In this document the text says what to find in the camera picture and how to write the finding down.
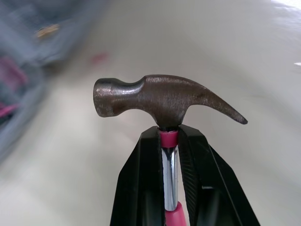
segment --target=pink grip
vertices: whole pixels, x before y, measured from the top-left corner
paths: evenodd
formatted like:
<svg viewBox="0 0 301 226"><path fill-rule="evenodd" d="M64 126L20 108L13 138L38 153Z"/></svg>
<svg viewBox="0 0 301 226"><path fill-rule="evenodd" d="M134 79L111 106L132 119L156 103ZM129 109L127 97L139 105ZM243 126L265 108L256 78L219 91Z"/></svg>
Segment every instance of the pink grip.
<svg viewBox="0 0 301 226"><path fill-rule="evenodd" d="M160 131L161 147L171 148L178 145L178 131Z"/></svg>
<svg viewBox="0 0 301 226"><path fill-rule="evenodd" d="M166 226L187 226L182 204L178 202L174 211L165 211Z"/></svg>

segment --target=tiled floor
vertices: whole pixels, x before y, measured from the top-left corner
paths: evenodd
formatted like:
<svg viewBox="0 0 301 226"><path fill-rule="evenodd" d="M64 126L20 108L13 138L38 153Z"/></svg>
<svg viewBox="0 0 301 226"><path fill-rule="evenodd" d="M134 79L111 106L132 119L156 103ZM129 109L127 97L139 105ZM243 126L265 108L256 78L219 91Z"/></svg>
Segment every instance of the tiled floor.
<svg viewBox="0 0 301 226"><path fill-rule="evenodd" d="M193 106L184 123L233 167L261 225L300 225L299 15L261 0L113 0L0 165L0 225L109 225L119 171L154 122L135 110L98 117L93 85L156 73L203 84L249 120Z"/></svg>

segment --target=blurry background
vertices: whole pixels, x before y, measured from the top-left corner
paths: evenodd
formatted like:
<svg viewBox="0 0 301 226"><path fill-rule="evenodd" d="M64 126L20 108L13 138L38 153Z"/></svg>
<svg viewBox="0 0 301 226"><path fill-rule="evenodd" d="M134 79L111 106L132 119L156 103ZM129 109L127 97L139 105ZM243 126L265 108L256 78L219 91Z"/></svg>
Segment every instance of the blurry background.
<svg viewBox="0 0 301 226"><path fill-rule="evenodd" d="M135 110L98 117L93 85L157 73L199 82L248 119L193 106L184 124L234 169L262 226L300 225L298 0L111 0L94 21L0 165L0 225L109 225L119 171L155 123Z"/></svg>

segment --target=pink object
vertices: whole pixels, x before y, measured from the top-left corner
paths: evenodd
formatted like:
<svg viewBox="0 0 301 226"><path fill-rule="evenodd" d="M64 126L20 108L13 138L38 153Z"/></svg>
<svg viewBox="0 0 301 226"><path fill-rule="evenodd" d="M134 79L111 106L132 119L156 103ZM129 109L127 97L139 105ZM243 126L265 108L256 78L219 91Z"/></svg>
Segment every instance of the pink object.
<svg viewBox="0 0 301 226"><path fill-rule="evenodd" d="M0 109L0 117L7 116L10 114L12 111L18 108L18 105L11 105L11 106L6 106L2 109Z"/></svg>
<svg viewBox="0 0 301 226"><path fill-rule="evenodd" d="M187 226L182 204L178 202L174 211L165 211L166 226Z"/></svg>
<svg viewBox="0 0 301 226"><path fill-rule="evenodd" d="M94 57L92 57L92 64L97 65L99 63L101 63L102 61L106 60L108 58L108 54L107 53L101 53L101 54L97 54Z"/></svg>
<svg viewBox="0 0 301 226"><path fill-rule="evenodd" d="M160 131L161 147L171 148L178 145L178 131Z"/></svg>

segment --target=hammer head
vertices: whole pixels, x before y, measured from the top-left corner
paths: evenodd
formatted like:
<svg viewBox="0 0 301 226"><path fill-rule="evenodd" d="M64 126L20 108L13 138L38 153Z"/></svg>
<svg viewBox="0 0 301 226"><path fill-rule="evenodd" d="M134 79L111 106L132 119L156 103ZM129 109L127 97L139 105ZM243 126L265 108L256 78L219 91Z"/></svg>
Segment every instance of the hammer head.
<svg viewBox="0 0 301 226"><path fill-rule="evenodd" d="M162 129L181 125L191 105L209 106L241 124L247 124L240 113L204 86L172 75L147 75L134 83L99 79L94 85L93 99L101 117L140 109L149 113Z"/></svg>

